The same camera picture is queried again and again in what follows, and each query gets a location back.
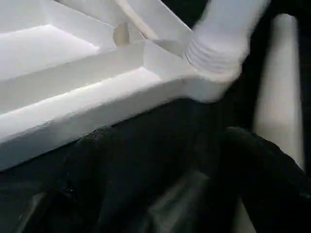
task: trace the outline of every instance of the white plastic tray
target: white plastic tray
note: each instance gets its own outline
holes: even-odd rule
[[[115,47],[113,27],[55,1],[0,0],[0,8],[0,82]]]
[[[37,83],[37,91],[30,93],[28,83]],[[223,83],[141,42],[37,72],[22,86],[14,98],[0,99],[2,111],[19,106],[0,115],[0,170],[173,99],[209,100]]]

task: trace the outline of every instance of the black fabric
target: black fabric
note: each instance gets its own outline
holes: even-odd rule
[[[231,205],[240,197],[258,233],[311,229],[311,180],[278,146],[254,133],[226,130],[214,182],[215,208],[224,200],[220,197],[228,197]]]
[[[194,121],[183,119],[178,125],[166,116],[165,120],[174,120],[174,124],[163,125],[161,131],[152,125],[133,128],[136,120],[82,138],[54,180],[38,189],[44,191],[44,198],[35,203],[31,199],[15,232],[116,232],[132,225],[195,162],[191,153]],[[191,181],[195,190],[198,181]],[[181,204],[193,203],[191,190]]]
[[[179,171],[183,170],[180,166],[184,164],[181,158],[187,154],[186,151],[193,149],[193,141],[204,120],[200,106],[191,100],[177,100],[113,127],[122,146],[116,147],[118,155],[111,161],[114,170],[109,172],[109,178],[113,182],[106,195],[120,202],[112,199],[111,202],[105,203],[109,216],[119,213],[118,207],[121,208],[122,202],[126,205],[131,195],[135,195],[134,189],[137,192],[149,191],[156,194],[152,187],[145,189],[159,179],[163,170],[170,166]],[[0,193],[3,232],[11,232],[31,194],[42,190],[45,187],[43,184],[49,183],[59,173],[64,156],[72,150],[72,146],[62,148],[59,150],[59,155],[56,151],[1,173],[1,184],[5,184],[2,185]],[[170,176],[167,176],[164,181],[169,182],[169,178]],[[29,186],[20,185],[16,189],[19,183],[29,184]],[[155,184],[155,190],[159,190],[162,185],[164,184]],[[11,195],[16,193],[18,195],[15,196],[15,201],[8,203],[6,201],[8,196],[13,197]],[[136,197],[132,198],[134,208],[135,201],[140,200]],[[11,212],[12,215],[6,215],[5,212]],[[111,227],[118,224],[114,221],[107,220],[107,222]]]

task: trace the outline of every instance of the white plastic rod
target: white plastic rod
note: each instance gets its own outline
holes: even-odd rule
[[[303,168],[297,25],[294,17],[274,21],[273,43],[259,92],[255,131],[276,143]]]
[[[233,71],[240,70],[251,32],[269,2],[211,0],[186,49],[187,60],[212,73],[237,73]]]

